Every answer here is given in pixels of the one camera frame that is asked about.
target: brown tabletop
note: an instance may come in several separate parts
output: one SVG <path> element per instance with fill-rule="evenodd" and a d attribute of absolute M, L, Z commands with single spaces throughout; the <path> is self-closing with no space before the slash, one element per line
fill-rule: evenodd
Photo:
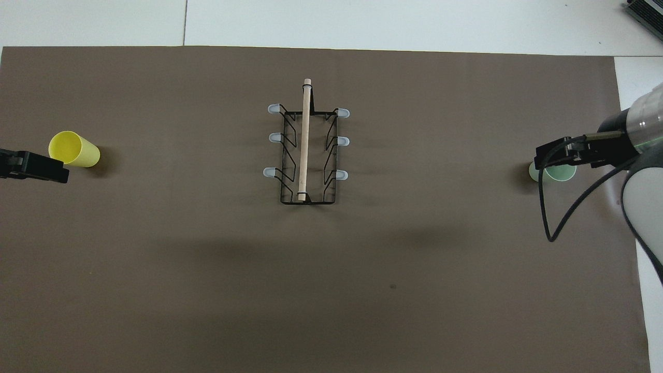
<path fill-rule="evenodd" d="M 329 206 L 261 175 L 304 78 L 352 113 Z M 101 161 L 0 180 L 0 371 L 648 372 L 623 178 L 550 244 L 526 171 L 617 112 L 606 57 L 5 47 L 0 147 Z"/>

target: cup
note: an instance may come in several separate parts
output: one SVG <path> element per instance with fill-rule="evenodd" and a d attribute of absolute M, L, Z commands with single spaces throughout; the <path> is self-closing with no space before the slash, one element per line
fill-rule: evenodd
<path fill-rule="evenodd" d="M 50 140 L 48 155 L 65 165 L 92 167 L 99 161 L 99 148 L 73 131 L 62 131 Z"/>
<path fill-rule="evenodd" d="M 546 167 L 543 170 L 543 181 L 568 181 L 575 175 L 577 166 L 560 165 Z M 530 177 L 538 182 L 539 170 L 534 168 L 534 162 L 530 163 Z"/>

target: yellow cup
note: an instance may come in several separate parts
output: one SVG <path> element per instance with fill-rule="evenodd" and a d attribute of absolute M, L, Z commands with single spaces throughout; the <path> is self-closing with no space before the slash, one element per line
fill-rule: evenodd
<path fill-rule="evenodd" d="M 62 131 L 48 144 L 48 155 L 65 165 L 92 167 L 99 162 L 99 148 L 72 131 Z"/>

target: white floor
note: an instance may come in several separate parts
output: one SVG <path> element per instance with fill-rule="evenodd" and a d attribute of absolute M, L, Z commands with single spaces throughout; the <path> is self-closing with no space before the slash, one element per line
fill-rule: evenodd
<path fill-rule="evenodd" d="M 627 108 L 663 82 L 663 42 L 626 15 L 623 3 L 4 0 L 0 51 L 185 44 L 616 56 L 621 106 Z M 663 287 L 641 249 L 638 268 L 652 372 L 663 372 Z"/>

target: black device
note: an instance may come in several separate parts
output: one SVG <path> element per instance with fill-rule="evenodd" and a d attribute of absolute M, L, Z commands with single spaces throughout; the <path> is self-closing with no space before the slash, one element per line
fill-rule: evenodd
<path fill-rule="evenodd" d="M 69 170 L 57 159 L 30 151 L 0 149 L 0 179 L 39 179 L 67 183 Z"/>

